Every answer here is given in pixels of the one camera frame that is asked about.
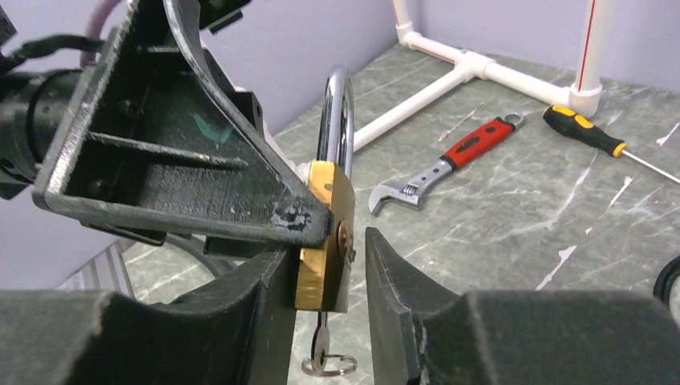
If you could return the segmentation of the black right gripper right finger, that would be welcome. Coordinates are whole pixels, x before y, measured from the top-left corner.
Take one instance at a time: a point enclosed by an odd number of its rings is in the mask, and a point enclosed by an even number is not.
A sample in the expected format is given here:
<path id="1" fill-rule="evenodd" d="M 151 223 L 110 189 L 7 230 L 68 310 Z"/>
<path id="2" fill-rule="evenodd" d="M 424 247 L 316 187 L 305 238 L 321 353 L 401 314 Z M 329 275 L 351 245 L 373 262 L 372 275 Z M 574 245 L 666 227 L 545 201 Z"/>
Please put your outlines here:
<path id="1" fill-rule="evenodd" d="M 679 328 L 629 291 L 458 295 L 365 232 L 377 384 L 676 384 Z"/>

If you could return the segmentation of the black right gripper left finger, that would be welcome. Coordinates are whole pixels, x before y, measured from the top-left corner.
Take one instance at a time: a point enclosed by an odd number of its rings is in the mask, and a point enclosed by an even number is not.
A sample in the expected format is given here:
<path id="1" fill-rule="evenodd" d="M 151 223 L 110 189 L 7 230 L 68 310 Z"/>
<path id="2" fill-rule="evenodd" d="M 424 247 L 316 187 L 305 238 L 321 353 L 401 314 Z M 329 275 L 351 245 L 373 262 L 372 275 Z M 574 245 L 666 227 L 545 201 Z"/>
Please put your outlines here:
<path id="1" fill-rule="evenodd" d="M 262 253 L 169 304 L 107 291 L 1 295 L 4 384 L 284 384 L 293 250 Z"/>

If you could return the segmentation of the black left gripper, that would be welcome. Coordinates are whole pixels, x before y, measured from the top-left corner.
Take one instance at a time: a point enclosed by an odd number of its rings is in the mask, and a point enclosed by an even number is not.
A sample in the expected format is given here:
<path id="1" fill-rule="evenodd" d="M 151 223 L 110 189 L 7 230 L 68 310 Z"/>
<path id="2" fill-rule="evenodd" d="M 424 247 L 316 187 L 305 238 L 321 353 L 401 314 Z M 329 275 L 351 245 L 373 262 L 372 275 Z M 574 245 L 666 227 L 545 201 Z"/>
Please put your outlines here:
<path id="1" fill-rule="evenodd" d="M 105 43 L 123 2 L 98 1 L 85 35 L 1 53 L 1 198 L 33 184 L 43 161 L 34 203 L 109 232 L 320 245 L 330 210 L 266 143 L 250 91 L 200 43 L 250 1 L 132 1 Z M 81 68 L 14 71 L 62 49 L 81 51 Z"/>

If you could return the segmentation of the small silver key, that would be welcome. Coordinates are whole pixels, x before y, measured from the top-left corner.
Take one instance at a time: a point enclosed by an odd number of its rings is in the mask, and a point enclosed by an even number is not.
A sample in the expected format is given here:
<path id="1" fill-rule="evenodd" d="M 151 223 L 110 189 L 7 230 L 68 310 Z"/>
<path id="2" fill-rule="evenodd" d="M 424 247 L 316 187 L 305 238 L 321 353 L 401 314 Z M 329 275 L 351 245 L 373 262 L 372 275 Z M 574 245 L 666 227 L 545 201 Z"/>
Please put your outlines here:
<path id="1" fill-rule="evenodd" d="M 332 359 L 338 359 L 341 363 L 345 363 L 346 366 L 327 370 L 326 365 Z M 318 312 L 317 326 L 314 331 L 310 348 L 310 357 L 301 363 L 302 372 L 313 377 L 329 378 L 354 373 L 357 368 L 358 361 L 354 357 L 330 353 L 328 313 Z"/>

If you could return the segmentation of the large brass padlock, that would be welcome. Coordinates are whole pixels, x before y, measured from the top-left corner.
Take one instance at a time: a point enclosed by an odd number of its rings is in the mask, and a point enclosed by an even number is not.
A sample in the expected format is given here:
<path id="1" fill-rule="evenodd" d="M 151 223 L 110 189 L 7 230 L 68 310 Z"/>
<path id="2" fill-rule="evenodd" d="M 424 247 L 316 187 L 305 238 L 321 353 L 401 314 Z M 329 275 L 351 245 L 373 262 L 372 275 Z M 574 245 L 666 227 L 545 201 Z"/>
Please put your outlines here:
<path id="1" fill-rule="evenodd" d="M 295 294 L 297 310 L 346 313 L 354 262 L 354 97 L 349 71 L 337 65 L 326 80 L 316 160 L 308 187 L 330 211 L 327 236 L 317 248 L 303 248 Z"/>

